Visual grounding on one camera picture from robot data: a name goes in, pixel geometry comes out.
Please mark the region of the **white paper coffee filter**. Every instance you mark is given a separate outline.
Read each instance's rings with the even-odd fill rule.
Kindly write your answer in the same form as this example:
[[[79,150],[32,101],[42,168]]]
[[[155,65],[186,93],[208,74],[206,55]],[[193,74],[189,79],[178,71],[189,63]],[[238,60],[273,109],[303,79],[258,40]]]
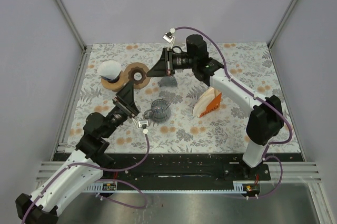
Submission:
[[[107,77],[109,79],[117,78],[122,71],[121,64],[114,60],[108,60],[102,62],[97,69],[97,73],[100,76]]]

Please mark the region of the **clear glass dripper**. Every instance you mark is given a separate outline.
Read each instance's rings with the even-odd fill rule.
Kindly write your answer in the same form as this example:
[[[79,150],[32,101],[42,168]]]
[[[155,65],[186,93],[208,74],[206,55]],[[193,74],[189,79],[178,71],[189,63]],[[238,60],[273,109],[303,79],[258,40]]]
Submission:
[[[144,119],[150,119],[156,123],[163,123],[171,116],[171,103],[163,99],[156,99],[152,102],[151,108],[143,113]]]

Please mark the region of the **grey plastic dripper cone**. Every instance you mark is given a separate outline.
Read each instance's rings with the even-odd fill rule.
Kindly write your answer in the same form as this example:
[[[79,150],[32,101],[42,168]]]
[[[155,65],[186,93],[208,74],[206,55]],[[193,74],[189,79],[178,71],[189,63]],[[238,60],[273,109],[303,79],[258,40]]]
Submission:
[[[175,76],[165,76],[157,83],[159,87],[177,87]]]

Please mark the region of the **blue plastic dripper cone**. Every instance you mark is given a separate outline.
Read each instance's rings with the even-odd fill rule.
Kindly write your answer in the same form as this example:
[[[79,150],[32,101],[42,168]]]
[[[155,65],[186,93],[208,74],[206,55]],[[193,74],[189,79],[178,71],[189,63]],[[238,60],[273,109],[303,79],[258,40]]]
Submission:
[[[118,77],[115,78],[115,79],[109,79],[109,78],[107,78],[107,77],[101,76],[101,79],[107,81],[108,83],[116,83],[116,82],[119,81],[120,77],[118,76]]]

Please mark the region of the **orange coffee filter box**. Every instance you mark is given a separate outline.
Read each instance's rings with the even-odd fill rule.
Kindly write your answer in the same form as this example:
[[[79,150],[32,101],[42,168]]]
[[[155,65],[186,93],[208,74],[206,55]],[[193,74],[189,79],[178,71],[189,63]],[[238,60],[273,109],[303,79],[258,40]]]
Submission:
[[[210,103],[206,106],[205,111],[202,112],[199,115],[199,118],[209,114],[210,112],[213,112],[213,111],[217,110],[220,107],[221,99],[222,99],[222,93],[219,93],[218,91],[215,91],[214,95],[215,95],[214,99],[212,101],[210,101]]]

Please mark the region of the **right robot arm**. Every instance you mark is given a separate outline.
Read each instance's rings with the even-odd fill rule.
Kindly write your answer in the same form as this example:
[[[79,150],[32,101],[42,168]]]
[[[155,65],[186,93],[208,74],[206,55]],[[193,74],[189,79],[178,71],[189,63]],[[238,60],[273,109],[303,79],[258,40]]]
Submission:
[[[170,44],[162,50],[158,62],[147,72],[148,77],[166,77],[176,70],[191,69],[194,77],[221,93],[227,95],[244,110],[249,121],[246,133],[250,142],[243,155],[240,175],[247,180],[259,172],[268,142],[284,126],[281,101],[276,96],[263,97],[236,78],[226,75],[225,66],[209,56],[206,41],[201,35],[193,34],[186,38],[186,51],[175,51],[175,37],[172,32],[163,38]]]

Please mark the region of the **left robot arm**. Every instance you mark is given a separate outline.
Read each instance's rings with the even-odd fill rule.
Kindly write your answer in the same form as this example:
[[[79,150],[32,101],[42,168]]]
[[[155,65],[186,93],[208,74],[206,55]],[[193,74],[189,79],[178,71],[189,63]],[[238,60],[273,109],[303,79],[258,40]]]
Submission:
[[[98,179],[113,176],[113,159],[105,153],[107,139],[129,118],[138,115],[133,82],[129,81],[115,95],[114,107],[106,115],[87,116],[83,136],[64,164],[31,194],[15,200],[22,223],[57,223],[65,208]]]

